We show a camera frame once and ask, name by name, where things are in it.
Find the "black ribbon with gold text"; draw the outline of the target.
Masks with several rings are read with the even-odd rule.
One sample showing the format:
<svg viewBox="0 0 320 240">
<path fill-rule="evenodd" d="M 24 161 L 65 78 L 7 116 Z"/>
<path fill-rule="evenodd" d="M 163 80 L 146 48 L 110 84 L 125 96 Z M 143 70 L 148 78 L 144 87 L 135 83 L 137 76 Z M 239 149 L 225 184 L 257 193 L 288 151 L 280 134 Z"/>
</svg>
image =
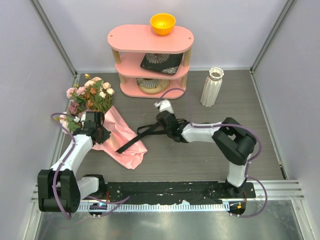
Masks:
<svg viewBox="0 0 320 240">
<path fill-rule="evenodd" d="M 132 145 L 134 145 L 136 142 L 140 141 L 142 138 L 148 136 L 148 135 L 167 135 L 169 132 L 173 131 L 173 128 L 169 125 L 164 126 L 162 125 L 163 130 L 156 131 L 158 127 L 161 127 L 159 122 L 156 122 L 154 124 L 144 125 L 137 129 L 137 136 L 133 139 L 129 140 L 126 144 L 121 146 L 119 149 L 116 150 L 118 154 L 122 154 L 124 151 L 126 151 L 128 148 L 130 148 Z M 144 128 L 147 128 L 144 132 L 139 133 L 139 130 L 142 130 Z"/>
</svg>

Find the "aluminium rail frame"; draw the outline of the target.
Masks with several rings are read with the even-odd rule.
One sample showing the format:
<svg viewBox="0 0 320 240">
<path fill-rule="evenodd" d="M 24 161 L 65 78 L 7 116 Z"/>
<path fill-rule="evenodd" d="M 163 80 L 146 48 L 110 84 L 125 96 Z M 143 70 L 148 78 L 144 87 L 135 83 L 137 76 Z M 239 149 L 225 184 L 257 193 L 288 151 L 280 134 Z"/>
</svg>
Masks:
<svg viewBox="0 0 320 240">
<path fill-rule="evenodd" d="M 236 193 L 224 182 L 170 181 L 170 182 L 106 182 L 96 193 L 80 195 L 75 182 L 67 187 L 52 184 L 36 187 L 33 199 L 42 212 L 67 213 L 76 211 L 103 212 L 117 208 L 123 212 L 142 211 L 228 211 L 241 215 L 250 201 L 302 200 L 304 194 L 297 181 L 247 181 Z"/>
</svg>

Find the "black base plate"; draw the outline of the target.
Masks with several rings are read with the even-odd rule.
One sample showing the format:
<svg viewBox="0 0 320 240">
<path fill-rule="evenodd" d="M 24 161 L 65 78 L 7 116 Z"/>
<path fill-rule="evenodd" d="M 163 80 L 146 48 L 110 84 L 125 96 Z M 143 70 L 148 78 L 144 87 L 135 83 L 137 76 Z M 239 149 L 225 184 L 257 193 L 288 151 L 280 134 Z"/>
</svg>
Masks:
<svg viewBox="0 0 320 240">
<path fill-rule="evenodd" d="M 108 182 L 104 193 L 111 202 L 126 197 L 130 205 L 173 205 L 183 201 L 191 205 L 218 204 L 226 199 L 254 199 L 256 192 L 251 182 L 245 182 L 239 189 L 224 181 L 144 181 Z"/>
</svg>

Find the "peach and orange flower bunch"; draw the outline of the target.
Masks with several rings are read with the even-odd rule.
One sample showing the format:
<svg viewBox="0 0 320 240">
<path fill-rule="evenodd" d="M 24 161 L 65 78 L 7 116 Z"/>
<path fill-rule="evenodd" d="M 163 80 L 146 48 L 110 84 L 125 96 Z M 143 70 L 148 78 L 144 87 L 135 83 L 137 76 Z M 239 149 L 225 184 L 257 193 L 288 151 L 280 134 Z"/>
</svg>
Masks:
<svg viewBox="0 0 320 240">
<path fill-rule="evenodd" d="M 85 74 L 87 79 L 83 86 L 75 84 L 66 91 L 66 97 L 70 103 L 76 101 L 80 104 L 83 112 L 92 110 L 94 112 L 106 113 L 113 105 L 115 91 L 109 82 L 100 77 L 93 77 Z"/>
</svg>

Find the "pink three-tier shelf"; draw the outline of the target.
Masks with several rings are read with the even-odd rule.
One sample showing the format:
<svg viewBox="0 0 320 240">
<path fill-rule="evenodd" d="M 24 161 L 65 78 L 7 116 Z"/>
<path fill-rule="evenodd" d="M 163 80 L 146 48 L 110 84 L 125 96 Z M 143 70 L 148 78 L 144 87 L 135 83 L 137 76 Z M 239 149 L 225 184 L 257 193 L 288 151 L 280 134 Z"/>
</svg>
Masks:
<svg viewBox="0 0 320 240">
<path fill-rule="evenodd" d="M 182 26 L 174 26 L 166 36 L 156 34 L 150 25 L 125 24 L 112 29 L 107 37 L 115 59 L 115 69 L 122 92 L 134 98 L 167 99 L 181 97 L 186 89 L 190 69 L 191 49 L 194 36 Z M 183 54 L 182 62 L 173 75 L 152 72 L 140 67 L 146 53 Z M 137 84 L 138 78 L 159 79 L 166 90 L 147 93 Z"/>
</svg>

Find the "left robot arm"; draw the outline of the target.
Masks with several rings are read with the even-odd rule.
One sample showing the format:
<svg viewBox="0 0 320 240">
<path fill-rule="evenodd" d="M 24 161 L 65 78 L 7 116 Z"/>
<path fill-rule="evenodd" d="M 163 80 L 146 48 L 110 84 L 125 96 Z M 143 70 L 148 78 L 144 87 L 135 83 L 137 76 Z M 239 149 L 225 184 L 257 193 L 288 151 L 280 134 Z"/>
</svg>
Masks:
<svg viewBox="0 0 320 240">
<path fill-rule="evenodd" d="M 100 200 L 107 192 L 101 174 L 87 174 L 80 180 L 76 173 L 84 157 L 94 145 L 101 145 L 111 137 L 99 111 L 87 111 L 77 123 L 80 127 L 70 134 L 71 142 L 59 160 L 37 175 L 38 207 L 42 212 L 61 212 L 67 219 L 75 213 L 82 199 L 93 196 Z"/>
</svg>

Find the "orange plastic bowl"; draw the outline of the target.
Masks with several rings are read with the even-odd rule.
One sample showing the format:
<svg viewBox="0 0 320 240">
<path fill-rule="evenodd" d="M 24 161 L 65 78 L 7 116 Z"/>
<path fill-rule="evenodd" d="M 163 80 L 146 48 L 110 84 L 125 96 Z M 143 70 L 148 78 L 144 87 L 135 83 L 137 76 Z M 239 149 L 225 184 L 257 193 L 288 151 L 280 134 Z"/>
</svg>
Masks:
<svg viewBox="0 0 320 240">
<path fill-rule="evenodd" d="M 150 18 L 152 30 L 159 36 L 168 35 L 176 24 L 176 18 L 169 13 L 158 13 Z"/>
</svg>

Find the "black floral square plate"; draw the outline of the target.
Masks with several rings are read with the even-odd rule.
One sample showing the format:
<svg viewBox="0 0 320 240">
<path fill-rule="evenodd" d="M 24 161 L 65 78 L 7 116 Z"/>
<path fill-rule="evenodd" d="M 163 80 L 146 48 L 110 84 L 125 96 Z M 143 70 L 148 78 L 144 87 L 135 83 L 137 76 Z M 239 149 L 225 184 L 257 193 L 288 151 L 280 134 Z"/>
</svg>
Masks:
<svg viewBox="0 0 320 240">
<path fill-rule="evenodd" d="M 140 67 L 156 73 L 174 75 L 179 69 L 183 55 L 183 53 L 146 53 Z"/>
</svg>

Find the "pink wrapping paper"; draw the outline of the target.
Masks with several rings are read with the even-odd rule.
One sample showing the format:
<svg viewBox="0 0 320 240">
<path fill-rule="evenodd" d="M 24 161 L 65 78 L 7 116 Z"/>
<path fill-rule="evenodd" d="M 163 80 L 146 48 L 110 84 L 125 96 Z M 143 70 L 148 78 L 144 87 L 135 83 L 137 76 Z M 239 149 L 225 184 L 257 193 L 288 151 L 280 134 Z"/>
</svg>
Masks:
<svg viewBox="0 0 320 240">
<path fill-rule="evenodd" d="M 123 167 L 134 170 L 142 163 L 144 154 L 148 151 L 147 148 L 143 142 L 139 140 L 123 153 L 117 153 L 117 149 L 135 138 L 137 134 L 129 128 L 128 124 L 114 106 L 106 112 L 104 118 L 103 126 L 111 132 L 110 139 L 103 144 L 95 144 L 92 149 L 104 151 Z"/>
</svg>

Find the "pale pink flower stem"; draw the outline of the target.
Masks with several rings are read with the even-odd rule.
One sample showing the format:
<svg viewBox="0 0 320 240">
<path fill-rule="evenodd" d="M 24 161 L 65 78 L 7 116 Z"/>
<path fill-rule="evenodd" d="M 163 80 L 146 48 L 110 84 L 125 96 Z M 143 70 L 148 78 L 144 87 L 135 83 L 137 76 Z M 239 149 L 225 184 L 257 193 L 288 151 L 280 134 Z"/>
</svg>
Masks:
<svg viewBox="0 0 320 240">
<path fill-rule="evenodd" d="M 64 134 L 68 134 L 68 132 L 72 134 L 75 130 L 81 127 L 80 119 L 77 116 L 72 117 L 72 115 L 67 111 L 64 111 L 59 116 L 56 115 L 58 114 L 53 115 L 53 120 L 62 125 L 62 132 Z"/>
</svg>

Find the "white ribbed ceramic vase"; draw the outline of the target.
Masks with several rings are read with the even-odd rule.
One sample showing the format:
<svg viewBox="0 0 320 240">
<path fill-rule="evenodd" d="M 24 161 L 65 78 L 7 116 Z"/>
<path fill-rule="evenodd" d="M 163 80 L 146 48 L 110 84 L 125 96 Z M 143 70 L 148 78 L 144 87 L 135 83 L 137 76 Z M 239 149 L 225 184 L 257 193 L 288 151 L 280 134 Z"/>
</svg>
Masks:
<svg viewBox="0 0 320 240">
<path fill-rule="evenodd" d="M 223 82 L 224 71 L 219 67 L 213 67 L 205 80 L 200 102 L 205 107 L 215 104 Z"/>
</svg>

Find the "mauve pink flower bunch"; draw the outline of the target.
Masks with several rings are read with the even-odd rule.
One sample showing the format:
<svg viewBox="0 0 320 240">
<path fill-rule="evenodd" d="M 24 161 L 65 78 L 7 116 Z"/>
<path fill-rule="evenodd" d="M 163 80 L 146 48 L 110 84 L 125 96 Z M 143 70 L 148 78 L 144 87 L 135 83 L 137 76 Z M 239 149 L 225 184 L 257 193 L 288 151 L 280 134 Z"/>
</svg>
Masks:
<svg viewBox="0 0 320 240">
<path fill-rule="evenodd" d="M 77 103 L 76 101 L 72 101 L 70 103 L 70 105 L 68 106 L 68 112 L 71 114 L 71 115 L 78 115 L 79 113 L 82 113 L 83 112 L 83 109 L 80 107 L 80 104 Z"/>
</svg>

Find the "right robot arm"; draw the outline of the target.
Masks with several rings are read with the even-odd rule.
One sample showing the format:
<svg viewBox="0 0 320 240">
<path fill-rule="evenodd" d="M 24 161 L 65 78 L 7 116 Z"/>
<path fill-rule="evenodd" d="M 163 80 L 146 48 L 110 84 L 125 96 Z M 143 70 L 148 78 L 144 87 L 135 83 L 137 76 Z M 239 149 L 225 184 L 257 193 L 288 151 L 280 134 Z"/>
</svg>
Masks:
<svg viewBox="0 0 320 240">
<path fill-rule="evenodd" d="M 231 117 L 214 124 L 196 124 L 178 121 L 173 113 L 165 110 L 156 116 L 165 134 L 177 143 L 214 143 L 229 161 L 225 181 L 226 193 L 233 198 L 243 194 L 247 181 L 247 162 L 253 153 L 257 139 Z"/>
</svg>

